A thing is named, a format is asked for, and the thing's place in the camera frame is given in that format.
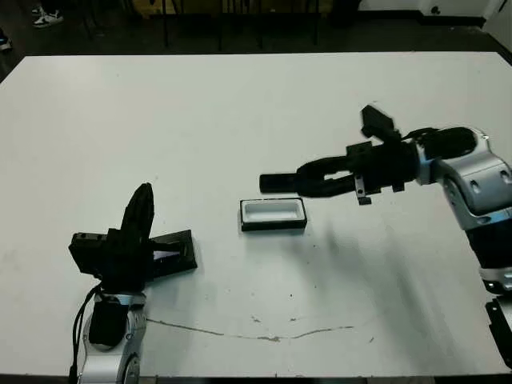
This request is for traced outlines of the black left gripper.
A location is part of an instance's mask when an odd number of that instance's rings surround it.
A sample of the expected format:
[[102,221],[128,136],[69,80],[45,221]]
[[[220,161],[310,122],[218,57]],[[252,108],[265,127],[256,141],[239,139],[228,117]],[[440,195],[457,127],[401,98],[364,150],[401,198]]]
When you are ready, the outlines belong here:
[[153,253],[149,240],[154,220],[154,192],[141,184],[130,198],[122,229],[109,229],[98,256],[98,279],[109,293],[143,291],[152,279]]

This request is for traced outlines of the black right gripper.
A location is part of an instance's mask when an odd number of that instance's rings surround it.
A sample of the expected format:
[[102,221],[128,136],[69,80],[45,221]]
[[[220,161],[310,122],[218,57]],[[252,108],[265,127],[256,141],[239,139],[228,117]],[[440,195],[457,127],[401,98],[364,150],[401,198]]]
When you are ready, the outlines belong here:
[[[405,184],[417,177],[418,150],[409,142],[388,142],[373,146],[362,142],[346,148],[346,156],[320,158],[300,166],[298,195],[331,198],[356,191],[360,206],[371,204],[371,194],[390,186],[404,191]],[[325,179],[328,174],[348,170],[353,177]]]

